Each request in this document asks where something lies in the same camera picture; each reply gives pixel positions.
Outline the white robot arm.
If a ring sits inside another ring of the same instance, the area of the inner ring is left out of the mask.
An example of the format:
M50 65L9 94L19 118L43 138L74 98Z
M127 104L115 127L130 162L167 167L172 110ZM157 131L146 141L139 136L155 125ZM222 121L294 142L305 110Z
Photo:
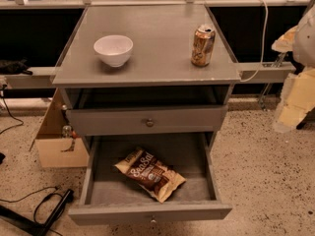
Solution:
M315 6L296 27L276 40L272 48L291 51L293 60L304 66L298 75L289 74L284 80L281 101L275 112L274 130L286 133L294 130L315 108Z

